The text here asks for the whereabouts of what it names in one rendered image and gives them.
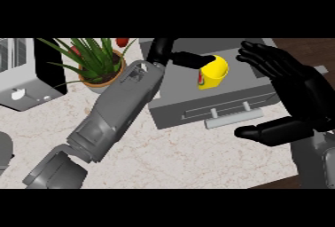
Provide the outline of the grey rounded object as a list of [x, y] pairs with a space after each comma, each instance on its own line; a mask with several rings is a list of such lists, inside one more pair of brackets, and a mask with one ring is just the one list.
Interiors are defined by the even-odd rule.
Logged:
[[13, 141], [10, 136], [0, 132], [0, 176], [8, 167], [10, 159], [13, 158]]

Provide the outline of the potted green plant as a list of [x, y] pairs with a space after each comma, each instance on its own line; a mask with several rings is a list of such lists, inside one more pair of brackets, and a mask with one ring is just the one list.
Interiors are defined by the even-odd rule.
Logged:
[[132, 45], [132, 40], [128, 41], [125, 47], [120, 47], [122, 51], [112, 48], [109, 38], [101, 38], [100, 43], [94, 38], [72, 38], [72, 45], [67, 45], [57, 38], [50, 41], [39, 38], [39, 41], [78, 64], [78, 67], [72, 67], [60, 63], [51, 63], [78, 74], [78, 80], [63, 84], [79, 82], [94, 93], [100, 94], [120, 76], [125, 68], [123, 55]]

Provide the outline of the white and black appliance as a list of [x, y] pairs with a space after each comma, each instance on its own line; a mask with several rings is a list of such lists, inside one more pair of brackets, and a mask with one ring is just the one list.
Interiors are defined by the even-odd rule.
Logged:
[[0, 38], [0, 106], [19, 112], [66, 94], [61, 53], [36, 38]]

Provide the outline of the grey drawer unit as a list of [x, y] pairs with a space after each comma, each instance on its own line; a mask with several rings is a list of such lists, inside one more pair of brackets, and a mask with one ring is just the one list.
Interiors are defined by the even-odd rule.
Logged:
[[219, 115], [234, 114], [252, 108], [269, 106], [278, 102], [268, 77], [235, 60], [240, 38], [179, 38], [172, 51], [185, 51], [199, 55], [216, 55], [227, 61], [228, 72], [218, 86], [197, 88], [199, 71], [166, 64], [159, 97], [147, 104], [156, 127], [165, 129]]

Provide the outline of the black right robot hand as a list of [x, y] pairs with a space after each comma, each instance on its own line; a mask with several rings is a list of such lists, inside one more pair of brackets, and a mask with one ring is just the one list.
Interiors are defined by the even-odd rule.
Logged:
[[235, 128], [234, 136], [266, 146], [283, 145], [335, 129], [335, 89], [311, 66], [278, 48], [240, 43], [235, 60], [249, 63], [269, 78], [289, 116], [256, 126]]

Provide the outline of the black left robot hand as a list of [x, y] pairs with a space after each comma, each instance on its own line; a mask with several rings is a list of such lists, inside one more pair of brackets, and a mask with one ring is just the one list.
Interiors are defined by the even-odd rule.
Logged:
[[191, 69], [200, 69], [210, 62], [215, 61], [213, 55], [200, 56], [194, 53], [172, 51], [175, 38], [154, 38], [150, 49], [145, 56], [145, 61], [150, 63], [159, 63], [162, 66], [168, 64], [168, 61], [179, 67]]

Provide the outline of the yellow cup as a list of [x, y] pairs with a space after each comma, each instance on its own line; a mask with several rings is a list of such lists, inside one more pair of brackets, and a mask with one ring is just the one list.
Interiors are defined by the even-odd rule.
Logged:
[[199, 69], [197, 88], [200, 90], [215, 88], [225, 78], [227, 72], [228, 65], [225, 59], [213, 55], [213, 61]]

